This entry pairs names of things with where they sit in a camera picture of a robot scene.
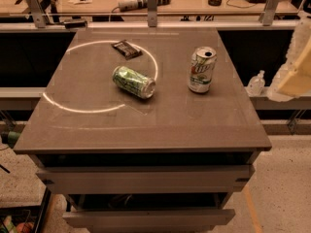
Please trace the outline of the green crushed soda can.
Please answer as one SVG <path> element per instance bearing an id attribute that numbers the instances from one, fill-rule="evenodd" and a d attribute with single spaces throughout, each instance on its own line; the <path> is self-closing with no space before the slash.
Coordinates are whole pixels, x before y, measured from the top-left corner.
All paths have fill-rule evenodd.
<path id="1" fill-rule="evenodd" d="M 141 98 L 151 98 L 156 90 L 156 81 L 126 66 L 118 66 L 112 76 L 117 87 Z"/>

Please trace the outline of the white 7up soda can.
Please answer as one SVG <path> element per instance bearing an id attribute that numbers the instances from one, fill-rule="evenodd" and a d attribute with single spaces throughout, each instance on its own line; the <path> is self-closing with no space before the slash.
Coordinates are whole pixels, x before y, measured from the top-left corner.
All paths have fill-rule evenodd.
<path id="1" fill-rule="evenodd" d="M 209 90 L 213 71 L 217 62 L 217 53 L 211 47 L 199 47 L 191 56 L 188 87 L 196 93 Z"/>

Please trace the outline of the grey cabinet with drawers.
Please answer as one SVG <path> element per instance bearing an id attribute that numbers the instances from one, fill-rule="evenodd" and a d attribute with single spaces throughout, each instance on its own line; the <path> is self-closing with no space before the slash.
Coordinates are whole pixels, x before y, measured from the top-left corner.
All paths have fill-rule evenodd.
<path id="1" fill-rule="evenodd" d="M 126 40 L 142 54 L 126 60 L 112 47 Z M 217 53 L 210 88 L 189 89 L 191 56 Z M 126 66 L 155 80 L 141 99 L 112 76 Z M 251 165 L 271 147 L 254 107 L 212 28 L 78 31 L 15 147 L 45 168 Z M 61 194 L 74 212 L 230 210 L 236 191 Z"/>

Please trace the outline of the dark snack bar wrapper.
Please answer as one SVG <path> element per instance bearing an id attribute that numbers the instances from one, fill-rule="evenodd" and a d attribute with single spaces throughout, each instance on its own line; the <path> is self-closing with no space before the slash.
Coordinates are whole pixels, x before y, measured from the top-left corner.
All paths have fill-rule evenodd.
<path id="1" fill-rule="evenodd" d="M 142 54 L 139 49 L 130 45 L 126 40 L 122 40 L 112 44 L 112 47 L 117 50 L 126 60 L 138 57 Z"/>

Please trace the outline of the upper grey drawer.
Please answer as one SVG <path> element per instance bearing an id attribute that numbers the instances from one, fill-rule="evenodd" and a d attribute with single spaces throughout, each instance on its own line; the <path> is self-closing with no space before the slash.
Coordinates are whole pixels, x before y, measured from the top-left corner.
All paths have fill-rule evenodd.
<path id="1" fill-rule="evenodd" d="M 239 191 L 254 172 L 251 165 L 69 167 L 37 176 L 62 194 L 201 193 Z"/>

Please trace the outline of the grey drawer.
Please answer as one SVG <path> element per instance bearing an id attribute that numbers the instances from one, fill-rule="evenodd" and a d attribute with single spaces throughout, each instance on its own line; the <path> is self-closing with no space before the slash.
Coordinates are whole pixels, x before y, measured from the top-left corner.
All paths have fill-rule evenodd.
<path id="1" fill-rule="evenodd" d="M 62 194 L 201 193 L 239 191 L 254 172 L 251 165 L 69 167 L 37 176 Z"/>
<path id="2" fill-rule="evenodd" d="M 233 210 L 194 209 L 74 212 L 63 218 L 70 226 L 91 233 L 162 233 L 209 231 L 227 225 L 234 216 Z"/>

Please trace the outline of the clear sanitizer bottle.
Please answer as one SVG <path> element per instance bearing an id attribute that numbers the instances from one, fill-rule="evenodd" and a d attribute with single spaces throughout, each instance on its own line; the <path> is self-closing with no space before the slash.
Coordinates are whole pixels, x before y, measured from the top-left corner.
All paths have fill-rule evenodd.
<path id="1" fill-rule="evenodd" d="M 264 88 L 264 71 L 260 70 L 256 76 L 253 76 L 246 87 L 250 96 L 259 96 Z"/>

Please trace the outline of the white power strip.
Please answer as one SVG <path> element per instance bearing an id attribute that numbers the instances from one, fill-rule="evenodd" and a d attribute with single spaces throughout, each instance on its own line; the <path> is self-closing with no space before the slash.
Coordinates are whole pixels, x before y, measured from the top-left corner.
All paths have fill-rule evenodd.
<path id="1" fill-rule="evenodd" d="M 156 0 L 158 6 L 168 5 L 171 0 Z M 148 0 L 123 0 L 119 2 L 121 12 L 145 9 L 148 7 Z"/>

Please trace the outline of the lower grey drawer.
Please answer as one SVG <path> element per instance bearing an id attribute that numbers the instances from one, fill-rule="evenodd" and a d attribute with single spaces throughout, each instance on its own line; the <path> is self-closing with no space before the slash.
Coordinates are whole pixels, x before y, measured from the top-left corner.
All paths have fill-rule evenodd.
<path id="1" fill-rule="evenodd" d="M 91 233 L 162 233 L 209 231 L 227 225 L 234 216 L 233 210 L 194 209 L 74 212 L 63 218 L 70 226 Z"/>

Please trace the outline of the black crate with items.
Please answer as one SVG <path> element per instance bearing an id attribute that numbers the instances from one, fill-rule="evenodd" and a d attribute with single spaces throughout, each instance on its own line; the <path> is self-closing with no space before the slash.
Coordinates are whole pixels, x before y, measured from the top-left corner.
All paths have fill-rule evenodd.
<path id="1" fill-rule="evenodd" d="M 39 205 L 0 209 L 0 233 L 40 233 L 51 199 L 46 189 Z"/>

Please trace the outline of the middle metal bracket post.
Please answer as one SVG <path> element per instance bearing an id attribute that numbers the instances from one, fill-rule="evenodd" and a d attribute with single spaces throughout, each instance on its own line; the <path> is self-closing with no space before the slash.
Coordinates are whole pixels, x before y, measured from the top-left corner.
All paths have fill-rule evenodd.
<path id="1" fill-rule="evenodd" d="M 156 27 L 157 26 L 157 1 L 148 0 L 147 10 L 148 10 L 148 26 Z"/>

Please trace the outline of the metal bracket post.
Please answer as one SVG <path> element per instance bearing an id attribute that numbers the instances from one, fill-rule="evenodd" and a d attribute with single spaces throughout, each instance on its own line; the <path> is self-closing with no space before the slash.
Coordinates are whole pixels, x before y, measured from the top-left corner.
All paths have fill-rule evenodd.
<path id="1" fill-rule="evenodd" d="M 147 10 L 148 10 L 148 26 L 156 27 L 157 26 L 157 1 L 148 0 Z"/>
<path id="2" fill-rule="evenodd" d="M 280 0 L 266 0 L 263 12 L 259 16 L 259 22 L 263 26 L 272 24 L 279 2 Z"/>
<path id="3" fill-rule="evenodd" d="M 30 14 L 33 18 L 35 26 L 37 28 L 45 28 L 47 25 L 47 19 L 45 12 L 43 11 L 39 0 L 24 0 L 30 10 Z"/>

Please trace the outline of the small black box on rail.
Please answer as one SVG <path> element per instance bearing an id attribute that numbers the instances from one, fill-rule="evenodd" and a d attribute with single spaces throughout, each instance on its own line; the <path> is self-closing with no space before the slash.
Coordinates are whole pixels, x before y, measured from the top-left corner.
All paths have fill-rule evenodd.
<path id="1" fill-rule="evenodd" d="M 87 21 L 81 18 L 69 19 L 69 20 L 65 20 L 63 22 L 63 25 L 65 26 L 66 29 L 80 28 L 80 27 L 86 27 Z"/>

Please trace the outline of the right metal bracket post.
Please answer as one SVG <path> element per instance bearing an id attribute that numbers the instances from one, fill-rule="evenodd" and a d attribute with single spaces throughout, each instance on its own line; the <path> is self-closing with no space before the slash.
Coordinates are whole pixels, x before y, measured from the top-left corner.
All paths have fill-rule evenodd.
<path id="1" fill-rule="evenodd" d="M 263 12 L 259 16 L 259 22 L 263 26 L 272 24 L 279 2 L 280 0 L 266 0 Z"/>

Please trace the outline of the left metal bracket post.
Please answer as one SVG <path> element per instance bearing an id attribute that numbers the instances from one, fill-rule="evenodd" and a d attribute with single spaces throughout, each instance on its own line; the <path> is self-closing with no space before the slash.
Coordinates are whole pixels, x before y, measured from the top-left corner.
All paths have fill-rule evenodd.
<path id="1" fill-rule="evenodd" d="M 45 12 L 43 11 L 39 0 L 24 0 L 30 10 L 30 14 L 33 18 L 35 26 L 37 28 L 45 28 L 47 25 L 47 19 Z"/>

